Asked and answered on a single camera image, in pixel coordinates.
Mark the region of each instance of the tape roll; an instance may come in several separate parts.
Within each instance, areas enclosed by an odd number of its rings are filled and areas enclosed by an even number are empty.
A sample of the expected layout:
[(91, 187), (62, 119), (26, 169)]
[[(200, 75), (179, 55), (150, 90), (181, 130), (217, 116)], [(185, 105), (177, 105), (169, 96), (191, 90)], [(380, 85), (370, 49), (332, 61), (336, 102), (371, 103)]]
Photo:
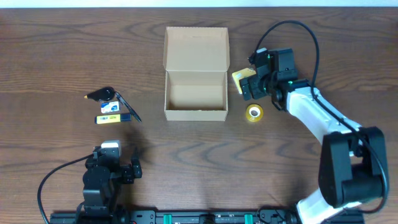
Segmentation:
[(249, 105), (246, 109), (246, 118), (251, 122), (258, 122), (263, 114), (261, 106), (257, 104)]

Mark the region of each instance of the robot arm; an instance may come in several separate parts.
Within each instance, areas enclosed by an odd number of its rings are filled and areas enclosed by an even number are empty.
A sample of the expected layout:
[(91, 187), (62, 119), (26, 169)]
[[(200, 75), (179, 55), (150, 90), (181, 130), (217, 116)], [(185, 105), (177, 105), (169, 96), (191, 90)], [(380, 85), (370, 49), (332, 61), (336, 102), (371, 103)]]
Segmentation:
[[(321, 223), (374, 198), (383, 196), (381, 170), (375, 158), (349, 128), (340, 124), (319, 103), (343, 118), (374, 149), (381, 165), (387, 167), (384, 136), (377, 128), (362, 128), (327, 102), (317, 88), (315, 100), (308, 80), (298, 80), (292, 49), (259, 49), (249, 61), (257, 74), (240, 81), (245, 100), (271, 96), (272, 104), (297, 117), (322, 145), (319, 189), (299, 201), (297, 215), (303, 224)], [(351, 164), (351, 156), (362, 157)]]
[[(326, 105), (330, 110), (341, 118), (345, 118), (336, 108), (327, 102), (320, 94), (317, 88), (314, 89), (318, 99)], [(344, 125), (340, 124), (334, 117), (327, 113), (311, 95), (311, 87), (298, 88), (287, 94), (287, 111), (301, 120), (301, 122), (311, 131), (311, 133), (322, 144), (323, 136), (326, 134), (339, 132), (342, 134), (351, 131)], [(355, 121), (345, 119), (357, 131), (361, 127)]]

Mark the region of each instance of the open cardboard box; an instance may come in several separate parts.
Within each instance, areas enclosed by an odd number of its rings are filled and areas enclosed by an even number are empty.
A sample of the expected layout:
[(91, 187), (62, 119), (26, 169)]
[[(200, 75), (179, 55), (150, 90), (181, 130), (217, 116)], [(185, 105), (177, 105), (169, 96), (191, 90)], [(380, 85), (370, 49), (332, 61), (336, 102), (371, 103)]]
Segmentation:
[(168, 121), (225, 121), (227, 28), (167, 27), (164, 47)]

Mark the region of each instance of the green connector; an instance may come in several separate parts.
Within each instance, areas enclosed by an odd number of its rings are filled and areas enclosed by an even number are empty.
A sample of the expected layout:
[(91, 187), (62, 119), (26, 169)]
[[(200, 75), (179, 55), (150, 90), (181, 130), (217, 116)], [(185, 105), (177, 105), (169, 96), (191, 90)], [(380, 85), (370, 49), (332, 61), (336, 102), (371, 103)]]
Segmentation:
[(253, 224), (253, 215), (252, 214), (244, 215), (244, 224)]
[(163, 216), (163, 224), (172, 224), (172, 216), (164, 215)]

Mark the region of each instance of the cable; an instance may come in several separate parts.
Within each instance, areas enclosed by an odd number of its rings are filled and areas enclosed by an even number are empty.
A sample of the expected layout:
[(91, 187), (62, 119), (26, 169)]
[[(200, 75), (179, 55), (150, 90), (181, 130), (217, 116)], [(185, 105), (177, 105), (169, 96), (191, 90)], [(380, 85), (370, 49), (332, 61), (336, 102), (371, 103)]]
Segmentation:
[(83, 207), (84, 204), (85, 202), (82, 202), (76, 208), (75, 223), (79, 223), (81, 208)]
[(269, 223), (269, 222), (263, 220), (263, 219), (261, 218), (260, 214), (259, 214), (259, 211), (260, 211), (262, 208), (264, 208), (264, 207), (265, 207), (265, 206), (261, 206), (261, 207), (259, 207), (259, 209), (257, 209), (257, 211), (256, 211), (256, 216), (259, 217), (260, 221), (262, 221), (264, 224), (271, 224), (271, 223)]
[(285, 219), (284, 217), (282, 217), (282, 215), (279, 214), (278, 210), (275, 209), (275, 212), (276, 212), (276, 214), (278, 214), (279, 218), (280, 218), (282, 221), (286, 221), (286, 219)]
[(57, 170), (59, 170), (59, 169), (61, 169), (61, 168), (64, 168), (64, 167), (66, 167), (66, 166), (69, 166), (70, 164), (74, 164), (74, 163), (80, 162), (80, 161), (82, 161), (82, 160), (88, 159), (88, 158), (90, 158), (90, 157), (92, 157), (92, 156), (94, 156), (94, 155), (91, 154), (91, 155), (82, 157), (82, 158), (80, 158), (80, 159), (77, 159), (77, 160), (75, 160), (75, 161), (67, 162), (67, 163), (64, 164), (64, 165), (60, 165), (60, 166), (58, 166), (57, 168), (55, 168), (54, 170), (51, 170), (51, 172), (49, 172), (49, 173), (43, 178), (42, 182), (41, 182), (40, 185), (39, 185), (39, 189), (37, 190), (37, 203), (39, 204), (39, 210), (40, 210), (40, 213), (41, 213), (42, 216), (43, 216), (43, 219), (44, 219), (45, 224), (50, 224), (48, 218), (45, 216), (45, 212), (44, 212), (43, 204), (42, 204), (42, 188), (43, 188), (43, 185), (44, 185), (45, 181), (46, 181), (53, 173), (55, 173)]
[(276, 75), (276, 74), (278, 74), (278, 71), (277, 71), (277, 70), (275, 70), (275, 71), (273, 71), (273, 72), (271, 73), (271, 77), (270, 77), (270, 79), (269, 79), (271, 88), (274, 87), (274, 80), (275, 80), (275, 75)]
[(270, 29), (267, 30), (267, 32), (261, 37), (261, 39), (259, 40), (256, 49), (254, 52), (256, 52), (258, 50), (258, 48), (260, 47), (260, 44), (262, 42), (262, 40), (268, 35), (268, 33), (270, 31), (272, 31), (273, 29), (275, 29), (276, 27), (282, 25), (282, 24), (296, 24), (299, 25), (301, 27), (303, 27), (304, 29), (306, 29), (308, 31), (308, 33), (310, 33), (313, 42), (315, 44), (315, 50), (316, 50), (316, 61), (315, 61), (315, 68), (313, 71), (313, 75), (312, 75), (312, 81), (311, 81), (311, 95), (312, 98), (326, 111), (328, 112), (332, 117), (334, 117), (337, 121), (339, 121), (342, 125), (346, 126), (365, 146), (365, 148), (369, 151), (370, 155), (373, 156), (373, 158), (376, 160), (377, 165), (380, 168), (381, 171), (381, 177), (382, 177), (382, 200), (380, 202), (380, 204), (372, 210), (358, 210), (361, 213), (367, 213), (367, 214), (371, 214), (371, 213), (376, 213), (379, 212), (386, 204), (387, 202), (387, 197), (388, 197), (388, 191), (389, 191), (389, 183), (387, 181), (387, 176), (386, 176), (386, 172), (384, 170), (384, 167), (381, 164), (381, 161), (379, 159), (379, 157), (377, 156), (376, 152), (374, 151), (374, 149), (369, 145), (369, 143), (365, 140), (365, 138), (363, 138), (358, 132), (357, 130), (355, 130), (352, 126), (350, 126), (347, 122), (344, 121), (344, 118), (339, 118), (336, 114), (334, 114), (334, 112), (332, 112), (331, 110), (329, 110), (329, 108), (327, 108), (319, 99), (318, 99), (318, 95), (315, 94), (314, 92), (314, 88), (315, 88), (315, 81), (317, 79), (317, 74), (318, 74), (318, 67), (319, 67), (319, 45), (318, 45), (318, 40), (317, 37), (315, 36), (315, 34), (312, 32), (312, 30), (305, 25), (304, 23), (300, 22), (300, 21), (282, 21), (282, 22), (278, 22), (277, 24), (273, 25)]

